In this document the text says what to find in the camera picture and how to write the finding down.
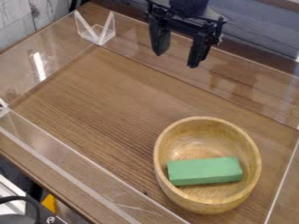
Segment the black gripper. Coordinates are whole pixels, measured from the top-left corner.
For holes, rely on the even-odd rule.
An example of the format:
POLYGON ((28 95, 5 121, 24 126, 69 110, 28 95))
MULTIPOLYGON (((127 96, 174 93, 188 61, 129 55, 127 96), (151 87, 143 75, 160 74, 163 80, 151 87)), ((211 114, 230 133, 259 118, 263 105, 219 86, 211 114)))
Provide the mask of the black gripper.
MULTIPOLYGON (((171 30, 164 20, 171 19, 176 23, 202 26, 204 22, 222 27, 227 18, 210 7, 210 0, 146 0, 150 37, 152 50, 160 56, 170 49, 171 30)), ((187 66, 195 68, 206 60, 211 46, 219 43, 214 33, 198 32, 192 36, 192 45, 187 66)))

